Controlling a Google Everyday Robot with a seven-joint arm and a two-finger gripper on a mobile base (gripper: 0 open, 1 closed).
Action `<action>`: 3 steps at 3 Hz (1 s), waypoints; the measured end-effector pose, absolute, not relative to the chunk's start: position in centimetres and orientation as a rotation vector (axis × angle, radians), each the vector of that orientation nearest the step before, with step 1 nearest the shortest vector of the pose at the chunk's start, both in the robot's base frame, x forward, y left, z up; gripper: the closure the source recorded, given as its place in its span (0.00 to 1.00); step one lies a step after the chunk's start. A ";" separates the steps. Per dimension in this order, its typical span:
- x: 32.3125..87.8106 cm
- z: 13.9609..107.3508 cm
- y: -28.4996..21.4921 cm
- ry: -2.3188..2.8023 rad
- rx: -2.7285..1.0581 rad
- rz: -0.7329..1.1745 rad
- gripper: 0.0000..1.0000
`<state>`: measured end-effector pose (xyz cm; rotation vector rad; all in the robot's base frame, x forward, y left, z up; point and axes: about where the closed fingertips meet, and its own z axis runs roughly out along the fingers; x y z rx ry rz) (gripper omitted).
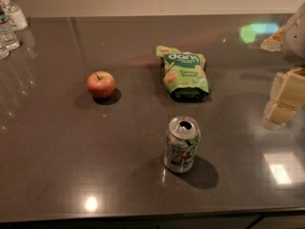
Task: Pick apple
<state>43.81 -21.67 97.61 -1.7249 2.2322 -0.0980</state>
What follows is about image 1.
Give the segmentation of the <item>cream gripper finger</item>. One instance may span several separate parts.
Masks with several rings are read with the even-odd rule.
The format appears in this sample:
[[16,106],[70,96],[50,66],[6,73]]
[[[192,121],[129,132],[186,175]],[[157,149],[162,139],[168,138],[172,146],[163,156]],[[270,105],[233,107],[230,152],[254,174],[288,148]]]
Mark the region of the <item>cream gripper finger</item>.
[[295,110],[278,105],[275,101],[270,100],[266,104],[261,123],[268,130],[278,130],[285,126],[294,115]]
[[270,91],[271,99],[278,105],[297,110],[305,103],[305,69],[277,72]]

